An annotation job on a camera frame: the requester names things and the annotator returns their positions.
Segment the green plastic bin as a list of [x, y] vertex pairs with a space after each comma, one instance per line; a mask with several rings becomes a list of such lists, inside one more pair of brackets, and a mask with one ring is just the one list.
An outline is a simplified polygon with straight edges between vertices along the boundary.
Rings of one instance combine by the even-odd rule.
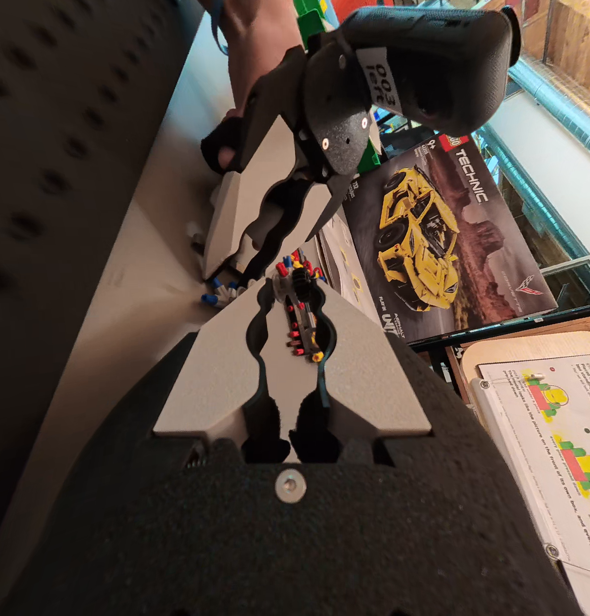
[[[321, 33], [328, 33], [340, 25], [334, 7], [334, 1], [293, 1], [299, 33], [308, 51], [308, 40]], [[379, 154], [372, 139], [368, 138], [367, 147], [358, 164], [359, 175], [372, 171], [380, 166]]]

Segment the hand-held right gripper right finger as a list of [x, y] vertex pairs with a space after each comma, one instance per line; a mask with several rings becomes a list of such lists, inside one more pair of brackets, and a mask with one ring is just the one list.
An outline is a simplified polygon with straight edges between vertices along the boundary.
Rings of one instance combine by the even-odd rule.
[[429, 435], [430, 421], [380, 324], [325, 282], [316, 286], [319, 316], [330, 328], [322, 369], [328, 430], [344, 446]]

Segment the lego set box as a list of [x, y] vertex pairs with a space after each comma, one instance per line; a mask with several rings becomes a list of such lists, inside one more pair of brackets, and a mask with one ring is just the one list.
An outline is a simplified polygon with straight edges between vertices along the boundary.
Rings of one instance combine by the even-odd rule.
[[342, 207], [381, 324], [408, 344], [558, 308], [471, 135], [359, 175]]

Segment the black dimpled pad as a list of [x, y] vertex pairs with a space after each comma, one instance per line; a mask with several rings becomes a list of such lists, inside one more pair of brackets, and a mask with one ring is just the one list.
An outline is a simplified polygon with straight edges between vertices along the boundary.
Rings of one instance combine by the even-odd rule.
[[202, 14], [0, 1], [0, 527]]

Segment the grey lego connector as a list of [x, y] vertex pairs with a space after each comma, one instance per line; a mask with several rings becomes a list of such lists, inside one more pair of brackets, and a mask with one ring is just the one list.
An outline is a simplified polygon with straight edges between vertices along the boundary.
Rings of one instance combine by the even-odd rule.
[[211, 280], [211, 284], [213, 286], [213, 293], [203, 294], [200, 301], [216, 309], [227, 307], [249, 288], [249, 285], [241, 286], [235, 281], [231, 281], [228, 285], [224, 285], [218, 277], [214, 277]]

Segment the lego instruction booklet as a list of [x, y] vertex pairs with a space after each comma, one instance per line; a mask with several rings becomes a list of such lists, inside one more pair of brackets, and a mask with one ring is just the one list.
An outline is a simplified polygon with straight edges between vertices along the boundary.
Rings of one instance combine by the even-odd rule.
[[351, 232], [337, 213], [317, 235], [326, 268], [325, 277], [343, 299], [382, 327], [373, 297], [355, 250]]

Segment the blue wristband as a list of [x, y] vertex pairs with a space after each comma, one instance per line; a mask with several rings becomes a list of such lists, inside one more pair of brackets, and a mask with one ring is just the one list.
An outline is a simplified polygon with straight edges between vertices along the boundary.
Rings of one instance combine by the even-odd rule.
[[211, 19], [211, 31], [214, 37], [214, 41], [217, 44], [217, 47], [221, 51], [224, 56], [229, 55], [229, 50], [226, 44], [226, 40], [224, 40], [223, 35], [221, 34], [222, 29], [220, 26], [220, 21], [223, 13], [224, 1], [212, 1], [211, 9], [209, 11], [210, 19]]

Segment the printed instruction sheet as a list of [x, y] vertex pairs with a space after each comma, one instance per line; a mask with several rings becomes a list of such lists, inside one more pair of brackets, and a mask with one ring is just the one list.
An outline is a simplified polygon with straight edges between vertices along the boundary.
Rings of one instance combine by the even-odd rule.
[[590, 571], [590, 354], [478, 370], [490, 430], [543, 543]]

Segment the lego chassis assembly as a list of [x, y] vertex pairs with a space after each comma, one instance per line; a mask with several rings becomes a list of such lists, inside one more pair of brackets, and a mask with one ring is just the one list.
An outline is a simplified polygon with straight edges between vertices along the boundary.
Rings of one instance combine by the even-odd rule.
[[[305, 257], [300, 248], [283, 257], [281, 262], [288, 267], [294, 263], [295, 267], [299, 267], [299, 264], [305, 264], [310, 269], [317, 268]], [[290, 301], [283, 306], [290, 326], [287, 346], [296, 357], [306, 357], [309, 361], [319, 364], [324, 357], [324, 353], [316, 342], [317, 319], [315, 314], [299, 310], [291, 305]]]

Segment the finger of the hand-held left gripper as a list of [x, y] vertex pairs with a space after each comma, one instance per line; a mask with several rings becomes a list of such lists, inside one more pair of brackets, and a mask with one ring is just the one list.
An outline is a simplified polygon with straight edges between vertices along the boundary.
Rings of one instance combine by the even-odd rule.
[[238, 252], [244, 231], [258, 219], [267, 193], [287, 180], [295, 165], [294, 136], [279, 115], [245, 169], [229, 171], [222, 179], [205, 243], [204, 280], [212, 278]]
[[264, 277], [283, 257], [303, 246], [315, 234], [314, 227], [331, 198], [325, 184], [285, 183], [276, 189], [274, 202], [282, 208], [282, 215], [247, 265], [247, 281]]

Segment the light grey lego axle pieces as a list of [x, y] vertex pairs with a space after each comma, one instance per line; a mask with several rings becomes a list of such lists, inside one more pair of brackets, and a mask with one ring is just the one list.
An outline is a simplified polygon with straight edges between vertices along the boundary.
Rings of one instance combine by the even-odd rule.
[[206, 235], [203, 233], [201, 226], [196, 221], [190, 220], [185, 226], [185, 231], [193, 252], [203, 256], [205, 253]]

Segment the person's left hand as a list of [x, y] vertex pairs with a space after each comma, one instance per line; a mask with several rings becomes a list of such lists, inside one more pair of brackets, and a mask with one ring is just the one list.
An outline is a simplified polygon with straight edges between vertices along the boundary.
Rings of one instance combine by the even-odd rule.
[[[199, 1], [209, 17], [212, 1]], [[224, 1], [220, 21], [227, 44], [234, 100], [223, 120], [242, 118], [256, 82], [274, 70], [287, 51], [303, 47], [293, 1]]]

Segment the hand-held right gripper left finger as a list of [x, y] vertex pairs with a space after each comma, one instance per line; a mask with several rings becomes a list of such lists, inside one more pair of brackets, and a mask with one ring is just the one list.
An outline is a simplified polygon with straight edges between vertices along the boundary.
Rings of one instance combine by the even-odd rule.
[[263, 278], [199, 329], [155, 435], [228, 438], [246, 458], [276, 457], [276, 403], [260, 356], [274, 301], [273, 283]]

